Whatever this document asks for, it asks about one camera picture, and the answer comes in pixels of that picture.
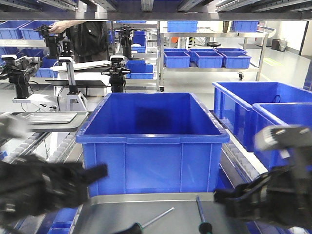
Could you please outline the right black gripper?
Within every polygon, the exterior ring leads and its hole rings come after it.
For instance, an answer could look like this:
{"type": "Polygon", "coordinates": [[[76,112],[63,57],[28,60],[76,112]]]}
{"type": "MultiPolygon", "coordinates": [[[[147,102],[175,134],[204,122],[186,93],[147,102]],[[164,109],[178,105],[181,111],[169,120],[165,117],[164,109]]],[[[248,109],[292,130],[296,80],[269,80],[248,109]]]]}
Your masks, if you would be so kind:
{"type": "Polygon", "coordinates": [[[312,154],[307,147],[283,150],[288,164],[260,174],[232,190],[216,189],[214,201],[226,214],[282,228],[312,227],[312,154]]]}

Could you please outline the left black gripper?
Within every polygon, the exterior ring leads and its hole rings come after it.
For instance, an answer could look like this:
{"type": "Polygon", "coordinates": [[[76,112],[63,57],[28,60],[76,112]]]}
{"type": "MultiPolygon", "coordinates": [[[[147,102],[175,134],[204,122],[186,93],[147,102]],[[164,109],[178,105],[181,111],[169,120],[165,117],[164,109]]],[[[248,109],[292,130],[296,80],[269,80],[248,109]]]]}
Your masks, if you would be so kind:
{"type": "Polygon", "coordinates": [[[18,163],[0,163],[0,224],[88,200],[88,186],[108,176],[107,164],[85,169],[81,162],[45,162],[28,155],[18,163]]]}

